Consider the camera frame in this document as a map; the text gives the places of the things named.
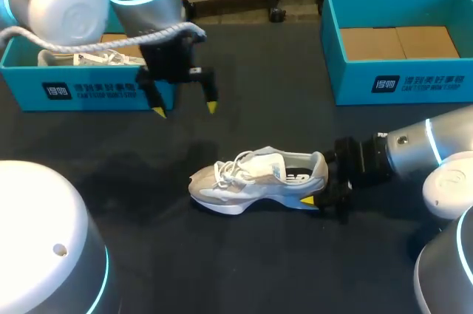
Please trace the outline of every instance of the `floor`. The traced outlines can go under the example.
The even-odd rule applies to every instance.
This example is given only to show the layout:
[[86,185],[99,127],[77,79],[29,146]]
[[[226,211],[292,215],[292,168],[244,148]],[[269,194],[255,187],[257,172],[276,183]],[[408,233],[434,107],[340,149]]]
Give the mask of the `floor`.
[[[264,24],[268,23],[268,10],[263,8],[265,0],[233,0],[224,4],[209,3],[199,8],[197,24]],[[280,0],[279,7],[286,10],[285,22],[314,22],[317,13],[316,0]]]

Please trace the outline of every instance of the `shoe logo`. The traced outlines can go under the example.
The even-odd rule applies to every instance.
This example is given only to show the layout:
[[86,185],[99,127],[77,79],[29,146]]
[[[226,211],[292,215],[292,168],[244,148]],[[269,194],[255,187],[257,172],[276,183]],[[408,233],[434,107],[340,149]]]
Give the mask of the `shoe logo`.
[[279,170],[278,165],[273,165],[273,174],[276,176],[278,179],[281,178],[281,171]]
[[309,175],[287,175],[286,176],[286,181],[287,182],[301,182],[301,181],[305,181],[305,180],[308,180],[310,178]]
[[50,100],[72,100],[66,83],[43,83],[43,89]]

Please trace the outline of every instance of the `black tabletop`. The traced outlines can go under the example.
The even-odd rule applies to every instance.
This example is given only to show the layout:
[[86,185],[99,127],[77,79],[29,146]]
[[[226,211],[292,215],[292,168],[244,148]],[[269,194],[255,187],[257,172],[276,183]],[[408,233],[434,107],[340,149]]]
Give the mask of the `black tabletop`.
[[0,158],[47,165],[79,190],[115,260],[123,314],[419,313],[415,258],[438,231],[422,180],[355,192],[341,224],[271,201],[212,214],[191,202],[188,176],[241,151],[325,151],[459,105],[335,107],[316,24],[205,28],[197,60],[217,70],[214,116],[198,86],[168,120],[21,113],[0,82]]

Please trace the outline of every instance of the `robotic arm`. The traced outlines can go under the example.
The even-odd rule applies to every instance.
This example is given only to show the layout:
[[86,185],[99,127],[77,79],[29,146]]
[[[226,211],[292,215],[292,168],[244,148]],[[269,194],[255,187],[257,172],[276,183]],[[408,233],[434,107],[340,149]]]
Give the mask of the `robotic arm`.
[[[110,5],[125,34],[131,38],[128,44],[140,45],[146,67],[139,71],[137,82],[150,108],[166,116],[163,100],[154,85],[156,80],[175,84],[198,82],[213,113],[218,98],[214,71],[193,65],[193,45],[203,37],[187,30],[191,24],[183,23],[185,11],[181,0],[0,0],[0,30],[20,25],[49,44],[57,45],[57,50],[61,46],[90,48],[84,44],[100,41]],[[162,34],[158,38],[166,38],[159,43],[140,39],[159,32]]]
[[473,106],[377,133],[364,142],[351,137],[337,140],[334,151],[325,156],[336,163],[338,182],[349,182],[354,188],[383,183],[395,175],[402,178],[435,170],[424,183],[426,205],[436,216],[457,219],[473,205],[473,192],[467,192],[473,187],[469,184],[473,177]]

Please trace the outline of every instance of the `white sneaker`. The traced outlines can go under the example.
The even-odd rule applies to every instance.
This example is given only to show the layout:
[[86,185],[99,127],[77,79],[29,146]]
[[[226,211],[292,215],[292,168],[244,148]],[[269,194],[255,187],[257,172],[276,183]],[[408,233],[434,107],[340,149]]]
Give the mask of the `white sneaker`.
[[287,153],[267,146],[203,168],[191,176],[189,192],[199,204],[223,214],[240,214],[264,198],[314,210],[312,196],[327,182],[328,166],[321,153]]
[[95,53],[54,54],[42,50],[38,54],[38,66],[106,66],[145,65],[143,58],[129,57],[114,50]]

